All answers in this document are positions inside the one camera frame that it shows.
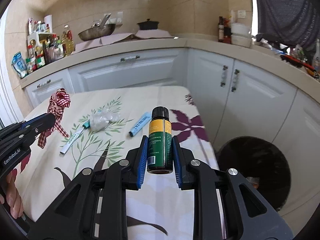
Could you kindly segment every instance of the paper towel roll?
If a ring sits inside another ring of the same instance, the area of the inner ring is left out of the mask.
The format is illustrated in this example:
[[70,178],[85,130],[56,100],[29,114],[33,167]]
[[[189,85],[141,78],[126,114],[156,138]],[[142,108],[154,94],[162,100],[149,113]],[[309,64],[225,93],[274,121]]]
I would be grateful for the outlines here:
[[50,32],[52,33],[53,32],[52,31],[52,14],[45,16],[44,22],[46,25],[49,24],[49,29],[50,29]]

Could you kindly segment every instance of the finger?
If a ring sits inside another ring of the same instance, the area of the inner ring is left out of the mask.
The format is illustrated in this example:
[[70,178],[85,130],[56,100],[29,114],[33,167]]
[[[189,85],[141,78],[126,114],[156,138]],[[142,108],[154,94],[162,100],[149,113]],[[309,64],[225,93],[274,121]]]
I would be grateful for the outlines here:
[[20,211],[20,196],[19,196],[19,193],[18,193],[18,190],[16,189],[16,200],[14,202],[14,206],[12,208],[10,208],[10,213],[11,215],[13,216],[14,219],[17,219],[18,218],[18,215],[19,215],[19,211]]
[[22,198],[20,197],[20,210],[19,210],[19,215],[18,215],[18,217],[21,217],[21,216],[22,216],[23,210],[24,210],[24,208],[23,208]]
[[10,183],[11,179],[12,179],[12,171],[10,171],[10,173],[6,177],[7,183]]
[[16,200],[16,192],[17,192],[17,189],[14,184],[14,179],[11,178],[10,183],[8,184],[7,193],[6,193],[7,203],[10,207],[14,206],[14,203]]

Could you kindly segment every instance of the yellow label section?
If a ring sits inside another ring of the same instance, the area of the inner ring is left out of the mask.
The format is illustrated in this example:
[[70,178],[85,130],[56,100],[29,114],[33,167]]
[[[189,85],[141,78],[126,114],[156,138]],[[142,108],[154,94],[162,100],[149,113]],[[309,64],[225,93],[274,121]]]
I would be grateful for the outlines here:
[[167,120],[164,120],[164,122],[165,122],[165,132],[171,134],[171,123]]
[[157,119],[150,122],[149,125],[149,134],[153,132],[163,132],[164,129],[164,120]]

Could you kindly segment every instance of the green and yellow label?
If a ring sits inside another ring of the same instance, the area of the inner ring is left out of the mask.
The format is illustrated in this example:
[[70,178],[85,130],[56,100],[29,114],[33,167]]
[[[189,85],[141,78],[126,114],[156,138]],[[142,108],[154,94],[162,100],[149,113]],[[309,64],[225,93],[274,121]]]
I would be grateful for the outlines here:
[[172,164],[171,123],[164,119],[150,122],[148,141],[148,167]]

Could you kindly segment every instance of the black pot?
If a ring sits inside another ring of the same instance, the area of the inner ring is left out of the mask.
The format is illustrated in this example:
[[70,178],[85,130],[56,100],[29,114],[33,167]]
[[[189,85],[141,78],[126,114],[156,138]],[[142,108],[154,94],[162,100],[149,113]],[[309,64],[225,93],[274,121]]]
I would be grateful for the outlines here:
[[140,30],[156,30],[158,29],[159,22],[150,21],[150,19],[147,19],[147,21],[138,23]]

